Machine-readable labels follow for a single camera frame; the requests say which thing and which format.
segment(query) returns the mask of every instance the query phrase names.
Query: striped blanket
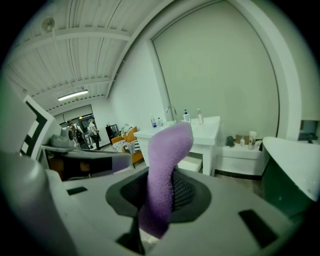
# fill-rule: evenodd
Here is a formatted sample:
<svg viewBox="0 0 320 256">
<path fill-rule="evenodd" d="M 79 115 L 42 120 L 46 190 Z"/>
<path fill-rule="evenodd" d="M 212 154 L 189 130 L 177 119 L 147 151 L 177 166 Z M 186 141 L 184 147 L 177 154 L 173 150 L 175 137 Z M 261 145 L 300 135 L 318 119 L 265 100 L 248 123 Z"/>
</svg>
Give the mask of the striped blanket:
<svg viewBox="0 0 320 256">
<path fill-rule="evenodd" d="M 112 147 L 118 152 L 122 152 L 122 148 L 127 153 L 133 155 L 136 152 L 141 151 L 138 140 L 134 140 L 132 142 L 126 142 L 126 140 L 120 140 L 112 145 Z"/>
</svg>

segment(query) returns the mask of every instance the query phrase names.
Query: black mesh texture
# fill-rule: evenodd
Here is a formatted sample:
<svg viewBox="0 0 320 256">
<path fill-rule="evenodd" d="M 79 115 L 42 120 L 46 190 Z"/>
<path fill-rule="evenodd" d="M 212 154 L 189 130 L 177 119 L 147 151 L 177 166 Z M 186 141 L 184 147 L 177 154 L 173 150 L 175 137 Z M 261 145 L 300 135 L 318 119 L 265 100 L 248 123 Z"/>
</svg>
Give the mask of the black mesh texture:
<svg viewBox="0 0 320 256">
<path fill-rule="evenodd" d="M 183 208 L 185 205 L 190 204 L 195 198 L 195 187 L 183 180 L 174 171 L 172 173 L 172 185 L 173 185 L 173 208 L 172 212 Z"/>
<path fill-rule="evenodd" d="M 144 173 L 130 183 L 124 185 L 120 192 L 124 199 L 137 207 L 139 210 L 146 200 L 148 173 Z"/>
</svg>

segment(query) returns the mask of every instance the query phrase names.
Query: brown box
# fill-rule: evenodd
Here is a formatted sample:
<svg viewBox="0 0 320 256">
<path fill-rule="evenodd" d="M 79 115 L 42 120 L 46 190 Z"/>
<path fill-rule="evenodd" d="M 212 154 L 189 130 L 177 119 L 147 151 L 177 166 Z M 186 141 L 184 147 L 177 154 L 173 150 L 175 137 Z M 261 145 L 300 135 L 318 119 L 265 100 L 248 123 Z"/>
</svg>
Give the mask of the brown box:
<svg viewBox="0 0 320 256">
<path fill-rule="evenodd" d="M 242 139 L 242 136 L 244 138 L 244 145 L 249 144 L 249 136 L 244 136 L 244 135 L 236 135 L 235 136 L 235 143 L 240 144 L 240 140 Z"/>
</svg>

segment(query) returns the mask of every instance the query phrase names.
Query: orange sofa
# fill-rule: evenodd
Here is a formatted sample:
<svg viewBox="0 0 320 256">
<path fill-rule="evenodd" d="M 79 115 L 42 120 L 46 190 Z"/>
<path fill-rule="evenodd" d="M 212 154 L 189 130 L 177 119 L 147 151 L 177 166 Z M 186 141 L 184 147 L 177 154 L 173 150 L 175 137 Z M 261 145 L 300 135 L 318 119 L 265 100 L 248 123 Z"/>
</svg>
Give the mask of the orange sofa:
<svg viewBox="0 0 320 256">
<path fill-rule="evenodd" d="M 114 144 L 116 142 L 119 142 L 121 140 L 126 140 L 126 142 L 133 142 L 137 139 L 137 137 L 134 136 L 134 133 L 137 131 L 137 127 L 134 127 L 129 133 L 128 135 L 125 133 L 122 136 L 118 136 L 118 137 L 115 137 L 111 140 L 111 143 Z M 139 160 L 141 160 L 142 158 L 144 158 L 144 156 L 142 155 L 142 152 L 139 151 L 139 152 L 136 152 L 132 155 L 132 164 L 133 164 L 133 167 L 135 167 L 135 163 L 138 162 Z"/>
</svg>

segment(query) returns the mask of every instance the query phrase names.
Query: white ceiling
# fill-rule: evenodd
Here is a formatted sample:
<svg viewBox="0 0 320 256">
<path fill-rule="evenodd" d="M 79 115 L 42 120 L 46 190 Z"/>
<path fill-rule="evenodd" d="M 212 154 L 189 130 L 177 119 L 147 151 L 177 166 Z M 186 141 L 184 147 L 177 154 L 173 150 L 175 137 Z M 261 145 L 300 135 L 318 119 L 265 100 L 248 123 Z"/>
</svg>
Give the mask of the white ceiling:
<svg viewBox="0 0 320 256">
<path fill-rule="evenodd" d="M 56 0 L 26 24 L 4 66 L 21 97 L 46 111 L 108 96 L 120 63 L 143 27 L 173 0 Z M 41 24 L 53 17 L 53 33 Z M 58 101 L 58 97 L 88 90 Z"/>
</svg>

